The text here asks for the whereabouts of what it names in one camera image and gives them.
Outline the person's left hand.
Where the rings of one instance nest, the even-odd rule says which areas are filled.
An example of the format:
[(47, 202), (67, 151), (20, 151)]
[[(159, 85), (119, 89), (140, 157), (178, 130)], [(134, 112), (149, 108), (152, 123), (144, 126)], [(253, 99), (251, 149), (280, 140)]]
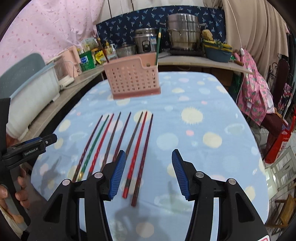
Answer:
[(30, 224), (30, 218), (27, 214), (27, 210), (21, 206), (20, 201), (16, 199), (15, 194), (22, 190), (21, 185), (18, 183), (18, 177), (21, 176), (21, 167), (17, 166), (11, 170), (5, 169), (1, 172), (1, 186), (8, 191), (8, 197), (5, 198), (5, 202), (12, 217), (17, 218), (17, 223)]

